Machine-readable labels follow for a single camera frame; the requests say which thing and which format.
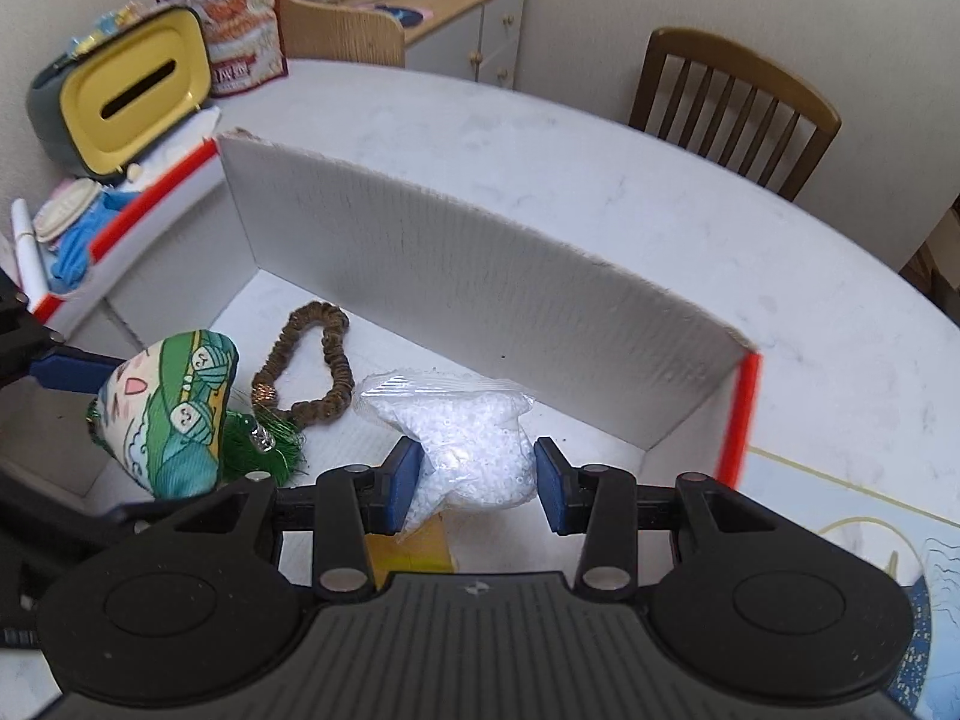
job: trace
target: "blue gripper pad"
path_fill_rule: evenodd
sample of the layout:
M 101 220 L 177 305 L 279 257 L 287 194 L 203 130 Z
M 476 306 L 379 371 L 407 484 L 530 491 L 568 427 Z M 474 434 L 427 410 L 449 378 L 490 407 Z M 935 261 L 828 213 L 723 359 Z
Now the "blue gripper pad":
M 554 533 L 566 533 L 566 501 L 563 498 L 563 477 L 560 469 L 553 464 L 549 455 L 537 440 L 534 444 L 536 458 L 536 494 L 544 507 L 550 530 Z
M 424 447 L 419 442 L 407 440 L 399 443 L 395 451 L 399 451 L 400 456 L 388 458 L 384 466 L 392 466 L 386 520 L 389 530 L 398 533 L 403 528 L 403 520 L 407 518 L 410 502 L 414 499 L 416 481 L 419 480 L 419 470 L 424 462 Z
M 114 357 L 86 354 L 72 348 L 55 351 L 30 366 L 30 375 L 43 389 L 62 389 L 95 395 L 123 364 Z

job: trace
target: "yellow tissue box lid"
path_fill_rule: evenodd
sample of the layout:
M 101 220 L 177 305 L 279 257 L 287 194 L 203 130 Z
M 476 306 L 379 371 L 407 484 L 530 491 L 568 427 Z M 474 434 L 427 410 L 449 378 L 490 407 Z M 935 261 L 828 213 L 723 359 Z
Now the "yellow tissue box lid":
M 83 162 L 106 175 L 121 172 L 209 92 L 200 20 L 175 7 L 95 50 L 64 81 L 59 101 Z

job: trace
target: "green tassel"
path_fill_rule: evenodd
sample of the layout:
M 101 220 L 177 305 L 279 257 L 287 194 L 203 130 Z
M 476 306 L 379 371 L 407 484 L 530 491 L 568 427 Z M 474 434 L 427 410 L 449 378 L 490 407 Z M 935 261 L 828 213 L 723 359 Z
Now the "green tassel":
M 267 410 L 261 410 L 256 418 L 229 410 L 221 454 L 224 480 L 233 482 L 251 471 L 266 471 L 282 487 L 304 459 L 303 446 L 304 437 L 299 431 Z

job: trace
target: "white table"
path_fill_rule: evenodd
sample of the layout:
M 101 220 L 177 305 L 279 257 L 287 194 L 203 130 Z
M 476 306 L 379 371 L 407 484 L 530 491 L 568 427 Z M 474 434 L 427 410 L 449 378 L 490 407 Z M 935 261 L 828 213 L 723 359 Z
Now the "white table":
M 754 445 L 960 520 L 960 332 L 768 191 L 618 124 L 411 71 L 295 61 L 227 100 L 222 127 L 451 194 L 700 304 L 764 355 Z M 39 658 L 0 656 L 0 720 L 49 700 Z

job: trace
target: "bag of white beads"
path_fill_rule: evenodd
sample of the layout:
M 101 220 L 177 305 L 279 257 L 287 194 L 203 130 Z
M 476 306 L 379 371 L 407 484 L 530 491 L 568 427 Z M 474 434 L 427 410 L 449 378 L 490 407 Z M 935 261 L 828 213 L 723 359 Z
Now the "bag of white beads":
M 441 509 L 510 509 L 536 494 L 536 463 L 520 415 L 534 401 L 513 382 L 397 370 L 360 385 L 355 408 L 424 447 L 402 533 Z

